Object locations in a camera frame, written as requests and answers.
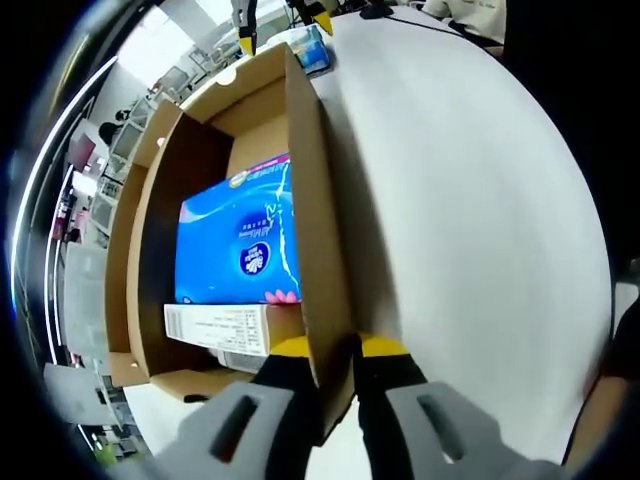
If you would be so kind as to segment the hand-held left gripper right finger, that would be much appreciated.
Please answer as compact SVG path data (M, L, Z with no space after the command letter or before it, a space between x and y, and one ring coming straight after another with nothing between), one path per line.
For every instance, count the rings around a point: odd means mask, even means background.
M428 381L398 341L360 335L353 368L373 478L555 478L555 464L508 447L491 415L451 386Z

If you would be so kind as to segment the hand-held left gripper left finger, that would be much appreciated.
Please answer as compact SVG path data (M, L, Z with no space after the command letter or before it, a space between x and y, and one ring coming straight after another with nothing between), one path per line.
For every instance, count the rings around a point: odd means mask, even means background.
M272 348L253 380L235 382L184 419L149 466L152 479L302 479L321 437L308 339Z

